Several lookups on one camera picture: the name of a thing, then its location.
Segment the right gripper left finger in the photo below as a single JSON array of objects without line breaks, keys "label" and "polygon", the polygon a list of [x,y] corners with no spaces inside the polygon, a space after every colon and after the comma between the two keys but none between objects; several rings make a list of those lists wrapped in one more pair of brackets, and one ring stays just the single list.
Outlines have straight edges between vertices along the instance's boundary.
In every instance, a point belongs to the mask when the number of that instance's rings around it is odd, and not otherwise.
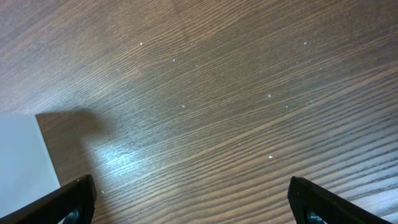
[{"label": "right gripper left finger", "polygon": [[97,193],[92,175],[86,174],[50,194],[1,218],[1,223],[90,224]]}]

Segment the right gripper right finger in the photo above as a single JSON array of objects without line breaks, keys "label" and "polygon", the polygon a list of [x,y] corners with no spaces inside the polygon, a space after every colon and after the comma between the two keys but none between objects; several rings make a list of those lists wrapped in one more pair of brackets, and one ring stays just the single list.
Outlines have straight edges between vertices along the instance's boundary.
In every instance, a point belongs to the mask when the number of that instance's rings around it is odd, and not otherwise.
[{"label": "right gripper right finger", "polygon": [[291,178],[287,198],[299,224],[391,224],[303,177]]}]

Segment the white cardboard box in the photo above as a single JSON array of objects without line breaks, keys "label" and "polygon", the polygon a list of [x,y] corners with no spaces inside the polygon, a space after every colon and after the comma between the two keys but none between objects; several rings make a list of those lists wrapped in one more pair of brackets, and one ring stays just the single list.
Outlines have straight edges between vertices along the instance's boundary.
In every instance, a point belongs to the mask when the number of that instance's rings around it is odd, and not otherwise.
[{"label": "white cardboard box", "polygon": [[1,116],[1,217],[60,188],[34,115]]}]

